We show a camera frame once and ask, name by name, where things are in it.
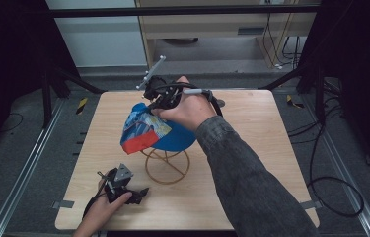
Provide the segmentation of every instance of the black cable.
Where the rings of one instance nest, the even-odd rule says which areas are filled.
[[[270,0],[265,0],[265,3],[270,5],[271,2]],[[270,39],[271,39],[271,44],[273,45],[273,48],[274,48],[274,55],[276,56],[276,59],[280,62],[280,66],[284,66],[284,65],[287,65],[287,64],[290,64],[290,62],[282,62],[279,58],[279,55],[277,53],[277,49],[276,49],[276,46],[274,44],[274,39],[271,35],[271,30],[270,30],[270,13],[267,13],[267,21],[266,21],[266,25],[265,25],[265,28],[264,28],[264,32],[263,32],[263,35],[262,35],[262,44],[263,44],[263,47],[264,47],[264,50],[265,52],[267,53],[267,56],[268,56],[268,59],[270,61],[270,64],[273,65],[273,60],[271,59],[270,57],[270,54],[268,53],[268,50],[265,46],[265,34],[268,32],[269,36],[270,36]]]
[[[0,132],[7,132],[7,131],[11,131],[13,129],[15,129],[16,127],[18,127],[22,121],[24,121],[24,116],[22,116],[21,114],[19,113],[9,113],[10,116],[19,116],[21,118],[21,120],[18,122],[18,124],[14,125],[13,127],[11,128],[8,128],[8,129],[4,129],[4,130],[0,130]]]
[[[283,44],[283,48],[282,48],[282,55],[283,55],[283,57],[284,57],[284,58],[286,58],[286,59],[289,59],[289,60],[290,60],[290,59],[292,59],[292,57],[287,57],[286,55],[287,55],[287,54],[292,54],[292,53],[290,53],[290,52],[285,52],[285,48],[286,48],[286,46],[288,45],[289,38],[290,38],[290,37],[287,37],[287,38],[286,38],[286,40],[285,40],[285,43]]]
[[[326,117],[327,117],[331,112],[333,112],[334,110],[337,110],[337,109],[339,109],[339,106],[334,106],[334,107],[332,107],[331,109],[329,109],[329,110],[326,112]],[[295,129],[293,129],[293,130],[287,131],[287,133],[290,133],[290,132],[297,131],[297,130],[299,130],[299,129],[301,129],[301,128],[307,127],[305,130],[302,130],[302,131],[300,131],[300,132],[298,132],[298,133],[295,133],[295,134],[288,134],[288,136],[289,136],[289,137],[293,137],[293,136],[297,136],[297,135],[303,134],[303,133],[305,133],[305,132],[307,132],[307,131],[311,130],[314,126],[316,126],[316,125],[318,125],[318,124],[319,124],[319,122],[318,122],[318,121],[314,121],[314,122],[311,122],[311,123],[309,123],[309,124],[306,124],[306,125],[300,126],[300,127],[298,127],[298,128],[295,128]]]
[[[102,182],[101,186],[99,187],[98,189],[98,192],[92,197],[90,198],[89,202],[87,203],[85,209],[84,209],[84,212],[83,212],[83,218],[86,216],[87,212],[89,211],[89,209],[92,207],[92,205],[95,203],[95,201],[102,195],[105,195],[106,192],[103,192],[101,193],[101,190],[105,187],[106,183],[107,183],[107,180],[109,179],[108,176],[102,174],[102,172],[98,172],[98,175],[100,175],[102,177],[102,179],[105,180],[105,182]]]
[[[325,100],[324,104],[326,105],[328,101],[330,100],[339,100],[339,97],[330,97],[328,99]],[[339,110],[341,109],[341,106],[340,105],[337,105],[337,106],[334,106],[332,107],[330,110],[328,110],[326,112],[326,116],[325,118],[326,119],[331,119],[333,116],[335,116],[336,114],[334,115],[331,115],[330,114],[335,111],[335,110]],[[305,131],[307,130],[310,130],[312,127],[314,127],[315,125],[318,125],[320,124],[319,122],[312,122],[312,123],[309,123],[307,125],[303,125],[301,126],[300,128],[304,128],[304,127],[308,127],[307,129],[301,131],[301,132],[298,132],[297,134],[301,134],[301,133],[304,133]],[[302,141],[302,142],[293,142],[291,144],[301,144],[301,143],[307,143],[307,142],[312,142],[312,141],[315,141],[314,142],[314,146],[313,146],[313,152],[311,154],[311,159],[310,159],[310,167],[309,167],[309,176],[310,176],[310,181],[309,183],[307,184],[307,187],[311,187],[313,193],[314,193],[314,196],[319,200],[319,202],[324,206],[326,207],[327,209],[329,209],[330,211],[340,215],[340,216],[344,216],[344,217],[356,217],[358,216],[364,209],[364,199],[363,199],[363,195],[360,193],[360,191],[355,188],[353,185],[351,185],[349,182],[345,181],[345,180],[342,180],[340,178],[337,178],[337,177],[332,177],[332,176],[322,176],[322,177],[319,177],[319,178],[315,178],[313,179],[313,163],[314,163],[314,157],[315,157],[315,153],[317,151],[317,146],[318,146],[318,141],[321,137],[321,135],[323,134],[324,132],[324,129],[325,127],[322,125],[320,127],[320,130],[319,130],[319,133],[317,134],[316,138],[315,139],[311,139],[311,140],[307,140],[307,141]],[[345,213],[345,212],[341,212],[333,207],[331,207],[329,204],[327,204],[322,198],[320,195],[318,195],[317,193],[317,190],[314,186],[314,184],[316,182],[319,182],[319,181],[323,181],[323,180],[330,180],[330,181],[336,181],[336,182],[339,182],[339,183],[342,183],[342,184],[345,184],[347,185],[349,188],[351,188],[352,190],[354,190],[354,192],[359,196],[360,198],[360,207],[359,209],[354,212],[354,213]]]
[[[364,199],[363,199],[363,196],[362,194],[360,193],[360,191],[355,188],[353,185],[351,185],[350,183],[348,183],[347,181],[344,181],[340,178],[337,178],[337,177],[331,177],[331,176],[322,176],[322,177],[319,177],[319,178],[315,178],[313,179],[313,162],[314,162],[314,157],[315,157],[315,152],[317,150],[317,145],[318,145],[318,141],[319,141],[319,138],[320,136],[323,134],[324,132],[324,126],[322,125],[321,128],[320,128],[320,131],[317,135],[317,138],[316,138],[316,141],[314,143],[314,147],[313,147],[313,152],[311,154],[311,159],[310,159],[310,182],[307,184],[307,187],[311,187],[311,189],[313,190],[313,193],[314,193],[314,196],[319,200],[319,202],[325,206],[327,209],[329,209],[330,211],[340,215],[340,216],[344,216],[344,217],[356,217],[358,216],[364,209]],[[316,189],[315,189],[315,186],[314,184],[318,181],[322,181],[322,180],[332,180],[332,181],[337,181],[337,182],[340,182],[340,183],[343,183],[345,185],[348,185],[351,189],[353,189],[359,196],[360,198],[360,208],[358,211],[354,212],[354,213],[345,213],[345,212],[341,212],[341,211],[338,211],[336,210],[335,208],[331,207],[330,205],[328,205],[317,193]]]
[[[299,46],[300,46],[300,39],[299,39],[299,37],[296,37],[295,52],[294,52],[293,61],[292,61],[292,68],[293,69],[298,67],[298,47]]]

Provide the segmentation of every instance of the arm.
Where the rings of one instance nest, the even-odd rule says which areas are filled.
[[[202,123],[196,137],[208,157],[217,194],[238,236],[318,235],[298,201],[222,117]]]

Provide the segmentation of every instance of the blue hat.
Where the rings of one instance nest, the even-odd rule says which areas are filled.
[[[149,147],[179,152],[188,149],[195,140],[192,131],[176,122],[153,116],[144,103],[138,103],[125,122],[120,145],[127,154]]]

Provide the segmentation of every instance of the hand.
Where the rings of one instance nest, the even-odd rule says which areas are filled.
[[[184,76],[179,78],[178,82],[187,82]],[[203,95],[182,94],[179,104],[170,109],[154,109],[151,113],[161,119],[172,120],[186,127],[189,130],[196,131],[197,128],[207,119],[216,116],[211,104]]]
[[[99,187],[104,181],[104,179],[99,181]],[[131,196],[132,193],[128,192],[121,195],[114,202],[109,203],[108,197],[105,195],[105,190],[102,190],[101,195],[90,207],[73,236],[92,236],[108,222],[114,213],[119,210]]]

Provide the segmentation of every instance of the left hand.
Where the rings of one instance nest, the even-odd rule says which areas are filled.
[[[99,180],[98,188],[104,181],[104,179]],[[106,195],[102,195],[104,193],[105,190],[102,190],[101,195],[90,207],[73,236],[92,236],[95,232],[101,229],[114,213],[117,212],[132,196],[132,193],[128,192],[121,195],[114,202],[109,203],[108,197]]]

